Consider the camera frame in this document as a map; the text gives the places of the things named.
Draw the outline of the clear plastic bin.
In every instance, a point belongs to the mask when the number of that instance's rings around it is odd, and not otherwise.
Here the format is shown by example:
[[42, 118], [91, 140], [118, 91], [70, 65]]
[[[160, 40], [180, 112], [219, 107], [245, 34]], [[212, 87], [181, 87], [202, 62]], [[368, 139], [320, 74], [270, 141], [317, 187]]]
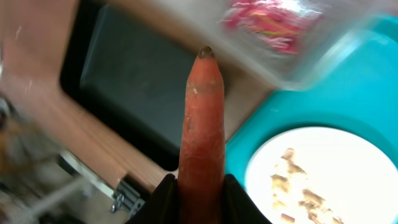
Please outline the clear plastic bin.
[[259, 79], [297, 90], [352, 54], [396, 1], [158, 0], [151, 5], [195, 31]]

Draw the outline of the teal plastic tray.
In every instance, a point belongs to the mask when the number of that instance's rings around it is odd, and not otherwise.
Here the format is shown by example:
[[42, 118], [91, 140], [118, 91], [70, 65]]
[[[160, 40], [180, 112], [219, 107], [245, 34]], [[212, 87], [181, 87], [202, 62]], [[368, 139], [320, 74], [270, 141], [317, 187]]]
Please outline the teal plastic tray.
[[316, 85], [275, 91], [226, 144], [226, 173], [244, 182], [251, 156], [294, 128], [326, 126], [357, 134], [397, 163], [397, 17], [380, 15], [353, 51]]

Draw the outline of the red snack wrapper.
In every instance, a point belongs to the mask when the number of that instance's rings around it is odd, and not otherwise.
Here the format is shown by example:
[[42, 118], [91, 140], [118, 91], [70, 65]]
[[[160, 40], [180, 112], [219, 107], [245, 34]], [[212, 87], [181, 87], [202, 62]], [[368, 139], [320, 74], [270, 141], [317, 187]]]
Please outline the red snack wrapper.
[[300, 39], [322, 17], [322, 7], [313, 1], [237, 0], [221, 22], [245, 30], [278, 53], [297, 54]]

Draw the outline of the pink plate with food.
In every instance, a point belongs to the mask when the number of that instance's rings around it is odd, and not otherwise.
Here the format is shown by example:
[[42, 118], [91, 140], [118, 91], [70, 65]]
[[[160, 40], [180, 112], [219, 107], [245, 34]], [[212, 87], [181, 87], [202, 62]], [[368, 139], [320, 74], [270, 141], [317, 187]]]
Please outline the pink plate with food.
[[278, 131], [258, 145], [243, 181], [272, 223], [397, 222], [397, 149], [377, 131]]

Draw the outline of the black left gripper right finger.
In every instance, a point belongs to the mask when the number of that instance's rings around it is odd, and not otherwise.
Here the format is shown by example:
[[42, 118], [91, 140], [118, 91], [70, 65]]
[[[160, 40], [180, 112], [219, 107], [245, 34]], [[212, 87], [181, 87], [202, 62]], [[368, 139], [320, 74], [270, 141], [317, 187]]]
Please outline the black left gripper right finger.
[[224, 177], [223, 224], [272, 224], [232, 174]]

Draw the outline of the orange carrot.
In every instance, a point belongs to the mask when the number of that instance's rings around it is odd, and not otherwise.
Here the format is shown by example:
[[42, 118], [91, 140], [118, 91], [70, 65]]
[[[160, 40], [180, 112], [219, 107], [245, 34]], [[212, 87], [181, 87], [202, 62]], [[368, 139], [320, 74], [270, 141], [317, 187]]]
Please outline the orange carrot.
[[224, 83], [202, 48], [188, 76], [178, 167], [181, 223], [220, 223], [225, 167]]

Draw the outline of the black tray bin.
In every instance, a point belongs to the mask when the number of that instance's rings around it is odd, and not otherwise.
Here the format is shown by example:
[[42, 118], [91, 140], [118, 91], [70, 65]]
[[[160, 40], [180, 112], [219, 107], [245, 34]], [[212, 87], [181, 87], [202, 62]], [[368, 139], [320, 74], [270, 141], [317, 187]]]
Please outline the black tray bin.
[[178, 168], [196, 53], [99, 1], [78, 3], [60, 72], [76, 102], [161, 168]]

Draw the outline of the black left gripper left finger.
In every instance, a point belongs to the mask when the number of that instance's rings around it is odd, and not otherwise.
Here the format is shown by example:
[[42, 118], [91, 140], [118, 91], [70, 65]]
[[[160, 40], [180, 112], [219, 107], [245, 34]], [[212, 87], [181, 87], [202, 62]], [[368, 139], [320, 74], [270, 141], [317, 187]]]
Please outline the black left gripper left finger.
[[126, 224], [179, 224], [177, 179], [167, 174], [143, 207]]

